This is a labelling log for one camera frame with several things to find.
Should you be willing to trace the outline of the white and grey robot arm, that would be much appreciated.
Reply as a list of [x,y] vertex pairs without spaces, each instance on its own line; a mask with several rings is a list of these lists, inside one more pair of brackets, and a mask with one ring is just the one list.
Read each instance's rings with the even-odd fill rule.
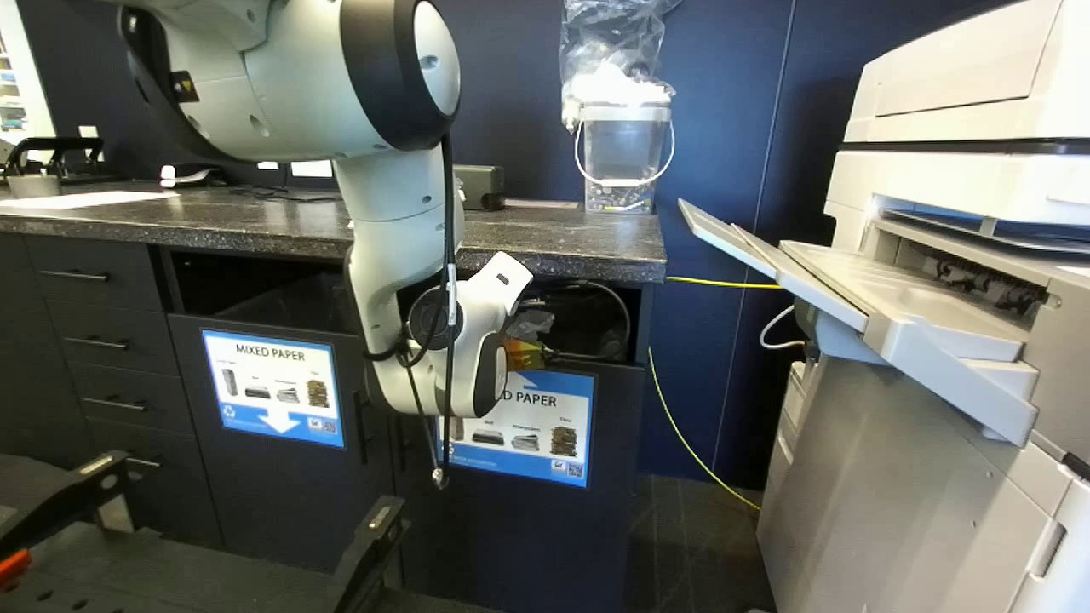
[[445,135],[456,42],[434,0],[111,0],[128,74],[184,148],[327,160],[351,218],[351,289],[383,401],[480,420],[506,378],[503,324],[530,272],[456,272]]

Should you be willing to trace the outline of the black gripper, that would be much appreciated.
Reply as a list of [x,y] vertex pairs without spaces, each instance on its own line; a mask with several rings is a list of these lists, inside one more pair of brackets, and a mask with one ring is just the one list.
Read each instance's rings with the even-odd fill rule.
[[556,310],[546,299],[528,299],[503,326],[503,356],[515,372],[543,368],[549,357],[549,334]]

